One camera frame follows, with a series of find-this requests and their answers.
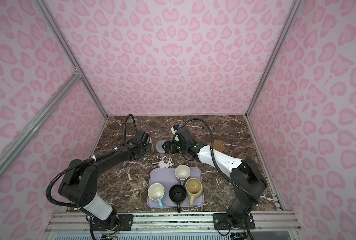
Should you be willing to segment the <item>grey blue round coaster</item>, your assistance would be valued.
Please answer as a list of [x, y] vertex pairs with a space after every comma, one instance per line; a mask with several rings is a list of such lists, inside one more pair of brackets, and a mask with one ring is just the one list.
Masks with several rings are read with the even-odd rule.
[[166, 154], [166, 150], [164, 149], [164, 144], [166, 141], [158, 141], [155, 145], [155, 149], [160, 154]]

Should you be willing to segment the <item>cork paw shaped coaster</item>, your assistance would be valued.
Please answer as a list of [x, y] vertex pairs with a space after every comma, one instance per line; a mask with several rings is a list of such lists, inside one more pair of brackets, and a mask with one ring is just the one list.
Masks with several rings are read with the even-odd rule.
[[223, 153], [225, 151], [226, 147], [224, 146], [224, 144], [222, 142], [214, 141], [213, 149], [218, 151], [218, 152]]

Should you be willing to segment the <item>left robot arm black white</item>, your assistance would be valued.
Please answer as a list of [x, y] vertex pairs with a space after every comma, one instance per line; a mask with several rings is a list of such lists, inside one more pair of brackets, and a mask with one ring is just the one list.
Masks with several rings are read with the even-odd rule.
[[[46, 198], [54, 205], [77, 208], [102, 222], [113, 222], [116, 220], [116, 211], [98, 195], [98, 178], [124, 161], [136, 160], [152, 153], [152, 143], [132, 141], [125, 142], [98, 158], [92, 157], [84, 161], [75, 159], [50, 182]], [[62, 181], [58, 193], [70, 201], [69, 203], [57, 201], [52, 197], [53, 186], [59, 179]]]

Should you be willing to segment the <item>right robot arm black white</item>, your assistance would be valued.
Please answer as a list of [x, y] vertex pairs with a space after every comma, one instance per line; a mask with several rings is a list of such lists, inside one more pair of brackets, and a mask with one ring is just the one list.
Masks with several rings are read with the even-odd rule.
[[247, 222], [247, 215], [260, 203], [260, 197], [267, 189], [267, 180], [254, 160], [233, 158], [215, 150], [211, 130], [210, 144], [196, 140], [186, 127], [175, 125], [171, 141], [159, 141], [156, 150], [161, 154], [183, 154], [189, 160], [214, 167], [232, 186], [235, 200], [226, 212], [226, 222], [237, 228]]

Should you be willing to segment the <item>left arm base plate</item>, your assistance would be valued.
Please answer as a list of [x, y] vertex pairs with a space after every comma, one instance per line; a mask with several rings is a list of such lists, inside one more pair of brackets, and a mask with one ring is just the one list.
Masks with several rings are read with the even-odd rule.
[[92, 231], [106, 231], [106, 232], [116, 232], [116, 231], [130, 231], [133, 224], [133, 215], [129, 214], [110, 214], [106, 220], [100, 220], [97, 217], [87, 217], [88, 221], [91, 222]]

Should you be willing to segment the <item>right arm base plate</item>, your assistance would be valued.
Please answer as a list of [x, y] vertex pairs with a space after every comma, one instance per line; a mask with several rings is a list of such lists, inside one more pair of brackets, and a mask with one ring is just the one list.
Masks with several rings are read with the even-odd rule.
[[252, 214], [233, 217], [227, 213], [214, 213], [213, 223], [215, 230], [255, 230], [256, 225]]

